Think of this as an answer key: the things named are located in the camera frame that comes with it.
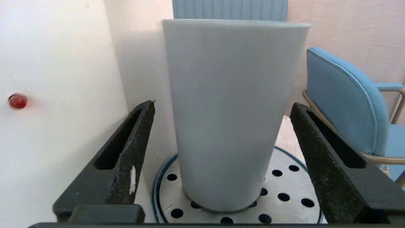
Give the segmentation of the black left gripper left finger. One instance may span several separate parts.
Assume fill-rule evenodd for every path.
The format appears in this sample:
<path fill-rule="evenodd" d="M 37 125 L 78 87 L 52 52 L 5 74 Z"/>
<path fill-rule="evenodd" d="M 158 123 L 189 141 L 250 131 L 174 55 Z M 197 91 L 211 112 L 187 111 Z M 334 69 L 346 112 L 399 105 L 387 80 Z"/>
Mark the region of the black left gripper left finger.
<path fill-rule="evenodd" d="M 58 222 L 80 205 L 134 203 L 155 112 L 147 100 L 128 114 L 53 204 Z"/>

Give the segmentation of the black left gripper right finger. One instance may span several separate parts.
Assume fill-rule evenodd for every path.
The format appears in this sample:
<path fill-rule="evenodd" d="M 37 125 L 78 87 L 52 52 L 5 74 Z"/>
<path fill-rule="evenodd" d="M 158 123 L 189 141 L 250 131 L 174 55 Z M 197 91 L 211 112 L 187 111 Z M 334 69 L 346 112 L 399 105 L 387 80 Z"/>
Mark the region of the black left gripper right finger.
<path fill-rule="evenodd" d="M 321 209 L 333 224 L 404 224 L 404 191 L 353 150 L 310 107 L 290 119 Z"/>

